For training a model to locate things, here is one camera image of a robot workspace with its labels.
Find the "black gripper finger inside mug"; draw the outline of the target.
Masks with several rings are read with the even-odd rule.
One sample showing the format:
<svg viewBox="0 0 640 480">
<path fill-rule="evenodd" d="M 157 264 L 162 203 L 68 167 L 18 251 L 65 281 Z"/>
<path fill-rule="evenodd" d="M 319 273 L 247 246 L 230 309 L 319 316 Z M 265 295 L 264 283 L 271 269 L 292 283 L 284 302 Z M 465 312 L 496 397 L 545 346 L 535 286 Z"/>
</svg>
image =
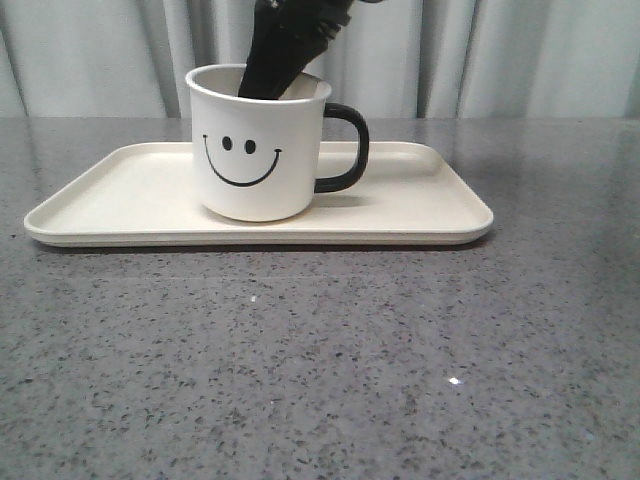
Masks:
<svg viewBox="0 0 640 480">
<path fill-rule="evenodd" d="M 297 75 L 289 26 L 293 1 L 256 1 L 250 52 L 239 87 L 244 98 L 280 98 Z"/>
</svg>

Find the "black gripper finger outside mug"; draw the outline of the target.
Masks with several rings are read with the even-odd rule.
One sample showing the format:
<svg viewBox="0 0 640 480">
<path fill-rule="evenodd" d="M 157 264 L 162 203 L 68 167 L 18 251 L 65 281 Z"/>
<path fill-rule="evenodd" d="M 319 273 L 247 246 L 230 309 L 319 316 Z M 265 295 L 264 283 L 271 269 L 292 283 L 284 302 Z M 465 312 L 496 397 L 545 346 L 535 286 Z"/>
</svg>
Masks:
<svg viewBox="0 0 640 480">
<path fill-rule="evenodd" d="M 351 16 L 353 1 L 282 1 L 275 28 L 275 85 L 278 99 L 316 57 L 324 53 Z"/>
</svg>

